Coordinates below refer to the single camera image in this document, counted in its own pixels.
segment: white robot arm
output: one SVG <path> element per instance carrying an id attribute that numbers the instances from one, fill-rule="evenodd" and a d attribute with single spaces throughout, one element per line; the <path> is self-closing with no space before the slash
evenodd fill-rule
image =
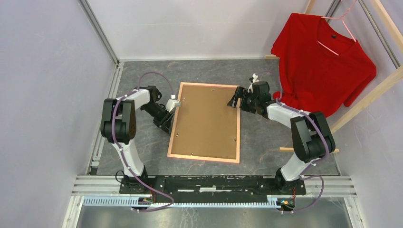
<path id="1" fill-rule="evenodd" d="M 136 93 L 128 96 L 119 105 L 119 113 L 115 121 L 116 139 L 123 148 L 128 166 L 137 176 L 142 176 L 145 168 L 138 156 L 136 145 L 134 143 L 136 132 L 135 111 L 139 108 L 145 110 L 154 117 L 154 124 L 156 126 L 170 134 L 173 109 L 180 106 L 180 102 L 172 95 L 171 99 L 168 100 L 167 105 L 164 107 L 164 105 L 156 103 L 156 101 L 160 100 L 161 97 L 161 93 L 155 86 L 148 86 L 141 88 Z M 112 143 L 113 147 L 118 151 L 121 162 L 124 164 L 122 155 L 119 153 L 120 149 L 114 143 L 112 138 L 112 114 L 116 101 L 119 99 L 120 98 L 118 97 L 116 99 L 106 99 L 104 101 L 101 135 L 105 137 L 108 142 Z M 129 177 L 133 176 L 125 165 L 124 174 Z"/>
<path id="2" fill-rule="evenodd" d="M 256 77 L 250 78 L 251 85 L 248 89 L 237 87 L 234 96 L 227 106 L 237 107 L 250 113 L 258 113 L 266 119 L 277 121 L 291 128 L 294 154 L 290 160 L 276 173 L 279 185 L 284 186 L 299 179 L 301 173 L 326 154 L 325 146 L 313 125 L 300 112 L 294 112 L 285 108 L 283 103 L 276 103 L 271 99 L 269 84 L 259 81 Z M 335 141 L 330 132 L 326 118 L 322 112 L 304 112 L 321 131 L 329 152 L 336 148 Z"/>

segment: white panel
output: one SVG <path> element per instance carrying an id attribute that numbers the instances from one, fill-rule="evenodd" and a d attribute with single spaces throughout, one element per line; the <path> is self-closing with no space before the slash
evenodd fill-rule
<path id="1" fill-rule="evenodd" d="M 114 65 L 75 0 L 0 9 L 0 223 L 61 227 Z"/>
<path id="2" fill-rule="evenodd" d="M 311 10 L 313 15 L 325 15 L 333 0 L 316 0 Z"/>
<path id="3" fill-rule="evenodd" d="M 338 15 L 346 9 L 351 0 L 345 0 Z M 371 7 L 371 13 L 382 26 Z M 402 28 L 402 3 L 400 0 L 382 0 L 398 28 Z M 376 79 L 359 96 L 364 97 L 372 88 L 390 75 L 395 67 L 384 51 L 378 37 L 362 12 L 359 4 L 347 15 L 346 23 L 360 40 L 364 50 L 377 66 Z M 339 32 L 344 32 L 341 22 L 332 22 Z M 380 29 L 387 35 L 384 27 Z M 402 55 L 393 41 L 386 37 L 400 62 Z M 403 197 L 403 81 L 392 87 L 368 108 L 335 133 L 336 146 L 340 148 L 338 158 L 341 171 L 351 176 L 364 212 L 365 223 L 369 228 L 403 227 L 398 215 Z M 341 108 L 330 117 L 335 121 L 348 109 Z"/>
<path id="4" fill-rule="evenodd" d="M 289 15 L 308 1 L 89 2 L 120 59 L 200 59 L 269 54 Z"/>

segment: frame backing board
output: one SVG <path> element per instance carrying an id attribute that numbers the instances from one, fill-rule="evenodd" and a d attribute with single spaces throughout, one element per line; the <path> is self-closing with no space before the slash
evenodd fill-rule
<path id="1" fill-rule="evenodd" d="M 227 106 L 236 88 L 181 83 L 168 157 L 240 162 L 240 109 Z"/>

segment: pink hanger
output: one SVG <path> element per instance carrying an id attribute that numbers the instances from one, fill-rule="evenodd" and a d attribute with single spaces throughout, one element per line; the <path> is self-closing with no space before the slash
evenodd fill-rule
<path id="1" fill-rule="evenodd" d="M 355 0 L 355 1 L 351 4 L 351 6 L 345 11 L 345 13 L 344 13 L 343 15 L 341 15 L 341 17 L 339 17 L 339 18 L 329 18 L 329 17 L 322 17 L 322 18 L 326 18 L 326 19 L 335 19 L 335 20 L 341 19 L 341 21 L 342 21 L 344 27 L 347 29 L 347 31 L 348 31 L 348 33 L 350 34 L 351 38 L 353 38 L 354 42 L 357 42 L 357 40 L 354 38 L 353 34 L 350 32 L 350 30 L 348 29 L 347 25 L 346 25 L 345 22 L 344 22 L 344 17 L 345 17 L 345 15 L 351 10 L 351 8 L 352 8 L 353 5 L 355 4 L 355 2 L 357 2 L 357 0 Z M 326 46 L 325 46 L 324 44 L 322 44 L 321 42 L 318 41 L 318 43 L 319 43 L 320 45 L 322 45 L 323 47 L 325 47 L 327 50 L 333 52 L 335 55 L 339 55 L 338 53 L 334 52 L 334 51 L 331 50 L 330 48 L 326 47 Z"/>

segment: wooden frame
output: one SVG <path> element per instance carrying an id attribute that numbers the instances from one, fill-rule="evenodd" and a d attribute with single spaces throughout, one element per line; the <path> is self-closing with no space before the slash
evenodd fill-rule
<path id="1" fill-rule="evenodd" d="M 316 0 L 309 0 L 305 9 L 305 14 L 309 14 L 315 4 Z M 380 17 L 382 24 L 387 28 L 389 34 L 397 44 L 400 52 L 403 53 L 403 35 L 396 27 L 395 23 L 391 19 L 390 15 L 382 5 L 380 0 L 369 0 L 371 5 L 375 9 L 376 13 Z M 275 55 L 266 55 L 265 59 L 278 59 Z M 403 68 L 400 66 L 392 74 L 390 74 L 385 80 L 377 85 L 371 92 L 369 92 L 358 103 L 352 106 L 347 113 L 340 117 L 330 128 L 332 133 L 338 131 L 344 124 L 352 120 L 357 114 L 367 108 L 373 101 L 382 96 L 392 86 L 397 84 L 403 79 Z"/>
<path id="2" fill-rule="evenodd" d="M 294 148 L 292 148 L 292 147 L 280 147 L 280 149 L 278 151 L 280 151 L 280 152 L 294 152 Z M 333 153 L 339 153 L 339 149 L 336 148 Z"/>
<path id="3" fill-rule="evenodd" d="M 179 87 L 178 100 L 181 100 L 183 86 L 207 86 L 207 87 L 215 87 L 215 88 L 234 88 L 234 89 L 236 89 L 238 87 L 237 85 L 220 85 L 220 84 L 181 82 L 181 85 Z M 175 116 L 178 116 L 179 112 L 180 112 L 180 108 L 177 108 Z M 182 154 L 171 153 L 172 147 L 173 147 L 173 140 L 175 138 L 174 132 L 176 131 L 177 120 L 178 120 L 178 118 L 174 118 L 174 120 L 173 120 L 173 128 L 172 128 L 173 133 L 171 134 L 171 138 L 169 140 L 168 157 L 212 161 L 212 162 L 215 162 L 215 161 L 216 162 L 229 162 L 229 163 L 239 163 L 240 162 L 240 108 L 237 108 L 236 159 L 191 156 L 191 155 L 182 155 Z"/>
<path id="4" fill-rule="evenodd" d="M 314 7 L 315 2 L 316 2 L 316 0 L 309 0 L 309 2 L 307 4 L 307 7 L 305 8 L 304 14 L 310 14 L 311 13 L 311 10 Z"/>

